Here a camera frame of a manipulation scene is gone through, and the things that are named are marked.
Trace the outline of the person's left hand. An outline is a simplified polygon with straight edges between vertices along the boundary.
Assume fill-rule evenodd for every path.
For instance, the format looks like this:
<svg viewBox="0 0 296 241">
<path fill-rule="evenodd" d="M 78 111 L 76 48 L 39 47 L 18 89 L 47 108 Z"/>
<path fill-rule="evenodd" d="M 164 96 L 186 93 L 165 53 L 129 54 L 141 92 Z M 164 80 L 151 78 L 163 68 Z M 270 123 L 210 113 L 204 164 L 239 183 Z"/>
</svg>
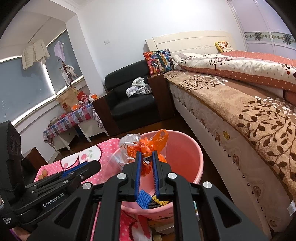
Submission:
<svg viewBox="0 0 296 241">
<path fill-rule="evenodd" d="M 22 241 L 26 241 L 30 236 L 29 232 L 20 227 L 12 228 L 11 231 Z"/>
</svg>

